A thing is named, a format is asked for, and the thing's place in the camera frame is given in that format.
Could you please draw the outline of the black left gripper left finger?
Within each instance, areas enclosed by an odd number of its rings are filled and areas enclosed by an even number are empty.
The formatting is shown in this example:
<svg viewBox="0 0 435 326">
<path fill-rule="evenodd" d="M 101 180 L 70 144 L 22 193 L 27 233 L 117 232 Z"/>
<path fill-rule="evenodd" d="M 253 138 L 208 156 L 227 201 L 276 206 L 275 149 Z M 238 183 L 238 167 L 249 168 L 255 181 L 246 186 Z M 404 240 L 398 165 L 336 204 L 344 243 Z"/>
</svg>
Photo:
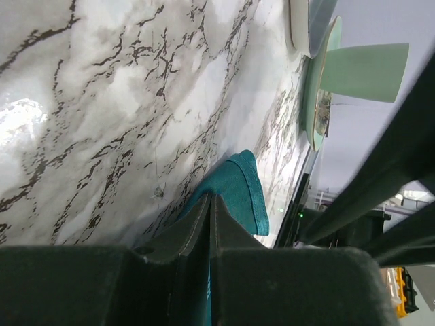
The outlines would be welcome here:
<svg viewBox="0 0 435 326">
<path fill-rule="evenodd" d="M 204 325 L 210 204 L 137 249 L 3 247 L 1 324 Z"/>
</svg>

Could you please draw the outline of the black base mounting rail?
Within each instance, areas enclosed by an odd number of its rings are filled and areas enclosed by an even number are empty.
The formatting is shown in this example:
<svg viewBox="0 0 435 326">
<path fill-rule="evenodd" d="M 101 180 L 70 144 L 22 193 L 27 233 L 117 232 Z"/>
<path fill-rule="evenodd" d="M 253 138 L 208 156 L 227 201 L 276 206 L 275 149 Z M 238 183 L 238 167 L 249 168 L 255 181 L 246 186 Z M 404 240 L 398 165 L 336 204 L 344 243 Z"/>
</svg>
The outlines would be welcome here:
<svg viewBox="0 0 435 326">
<path fill-rule="evenodd" d="M 300 225 L 300 212 L 304 209 L 307 201 L 307 189 L 310 181 L 310 174 L 303 173 L 298 187 L 290 201 L 282 224 L 279 228 L 279 233 L 273 248 L 291 247 L 294 243 Z"/>
</svg>

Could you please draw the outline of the dark floral placemat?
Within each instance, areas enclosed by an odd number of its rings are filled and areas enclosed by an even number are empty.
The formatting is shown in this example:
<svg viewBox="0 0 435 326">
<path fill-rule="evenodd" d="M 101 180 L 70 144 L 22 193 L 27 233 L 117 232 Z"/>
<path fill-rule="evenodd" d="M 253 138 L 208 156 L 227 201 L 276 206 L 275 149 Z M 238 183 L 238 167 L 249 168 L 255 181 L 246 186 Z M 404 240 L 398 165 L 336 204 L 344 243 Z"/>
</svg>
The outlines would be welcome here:
<svg viewBox="0 0 435 326">
<path fill-rule="evenodd" d="M 308 58 L 315 58 L 318 55 L 337 2 L 337 0 L 290 0 L 292 43 Z"/>
</svg>

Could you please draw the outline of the mint green small bowl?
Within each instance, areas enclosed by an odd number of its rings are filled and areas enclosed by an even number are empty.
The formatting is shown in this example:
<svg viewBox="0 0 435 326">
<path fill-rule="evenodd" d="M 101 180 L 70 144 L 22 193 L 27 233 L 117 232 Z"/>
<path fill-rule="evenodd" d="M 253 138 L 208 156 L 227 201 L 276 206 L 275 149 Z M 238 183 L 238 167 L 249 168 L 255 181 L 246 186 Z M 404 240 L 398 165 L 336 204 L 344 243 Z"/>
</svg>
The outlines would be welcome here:
<svg viewBox="0 0 435 326">
<path fill-rule="evenodd" d="M 333 94 L 394 103 L 408 60 L 409 44 L 375 44 L 330 50 L 320 88 Z"/>
</svg>

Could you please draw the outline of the teal cloth napkin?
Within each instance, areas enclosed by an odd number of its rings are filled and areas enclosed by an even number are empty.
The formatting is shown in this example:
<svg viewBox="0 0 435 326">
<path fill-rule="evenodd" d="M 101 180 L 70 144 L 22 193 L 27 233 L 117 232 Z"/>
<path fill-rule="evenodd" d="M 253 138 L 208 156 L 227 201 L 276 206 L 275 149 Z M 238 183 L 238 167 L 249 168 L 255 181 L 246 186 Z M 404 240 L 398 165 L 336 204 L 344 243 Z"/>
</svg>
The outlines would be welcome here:
<svg viewBox="0 0 435 326">
<path fill-rule="evenodd" d="M 190 195 L 177 220 L 186 216 L 207 193 L 221 196 L 230 216 L 251 236 L 269 235 L 269 219 L 256 158 L 250 150 L 235 153 L 214 166 Z"/>
</svg>

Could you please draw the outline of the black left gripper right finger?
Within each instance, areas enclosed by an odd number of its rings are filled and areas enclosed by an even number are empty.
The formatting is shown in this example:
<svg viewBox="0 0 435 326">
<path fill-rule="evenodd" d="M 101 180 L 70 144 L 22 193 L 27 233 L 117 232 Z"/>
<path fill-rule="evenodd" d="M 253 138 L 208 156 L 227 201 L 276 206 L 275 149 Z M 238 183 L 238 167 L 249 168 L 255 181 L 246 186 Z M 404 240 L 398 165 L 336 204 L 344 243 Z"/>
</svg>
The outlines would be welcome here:
<svg viewBox="0 0 435 326">
<path fill-rule="evenodd" d="M 214 325 L 397 325 L 378 265 L 358 249 L 270 249 L 211 198 Z"/>
</svg>

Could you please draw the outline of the mint green floral plate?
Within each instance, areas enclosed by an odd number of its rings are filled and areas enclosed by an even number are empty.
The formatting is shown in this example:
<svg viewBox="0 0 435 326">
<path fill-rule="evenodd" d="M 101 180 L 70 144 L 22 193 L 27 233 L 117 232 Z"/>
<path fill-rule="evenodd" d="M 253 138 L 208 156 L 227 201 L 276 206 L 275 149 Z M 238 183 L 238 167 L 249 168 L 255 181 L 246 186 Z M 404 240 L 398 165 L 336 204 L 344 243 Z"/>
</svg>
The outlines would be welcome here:
<svg viewBox="0 0 435 326">
<path fill-rule="evenodd" d="M 306 132 L 307 141 L 313 151 L 319 151 L 323 143 L 325 131 L 318 132 L 316 125 L 321 124 L 319 106 L 321 99 L 326 96 L 332 98 L 330 92 L 320 88 L 326 55 L 328 50 L 335 50 L 341 46 L 342 18 L 336 16 L 326 30 L 319 54 L 308 63 L 307 76 L 302 98 L 301 118 L 302 129 Z"/>
</svg>

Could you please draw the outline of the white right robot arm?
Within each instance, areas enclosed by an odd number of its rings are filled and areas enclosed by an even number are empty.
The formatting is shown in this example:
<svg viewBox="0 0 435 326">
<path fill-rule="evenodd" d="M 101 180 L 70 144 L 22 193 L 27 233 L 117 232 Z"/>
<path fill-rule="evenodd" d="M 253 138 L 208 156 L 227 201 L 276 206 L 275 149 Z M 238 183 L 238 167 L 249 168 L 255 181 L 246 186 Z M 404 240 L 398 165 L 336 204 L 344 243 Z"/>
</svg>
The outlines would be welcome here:
<svg viewBox="0 0 435 326">
<path fill-rule="evenodd" d="M 434 191 L 434 57 L 389 126 L 348 186 L 300 233 L 299 242 L 312 244 L 357 220 L 419 181 Z M 362 245 L 382 267 L 434 263 L 434 204 L 409 215 L 374 240 Z"/>
</svg>

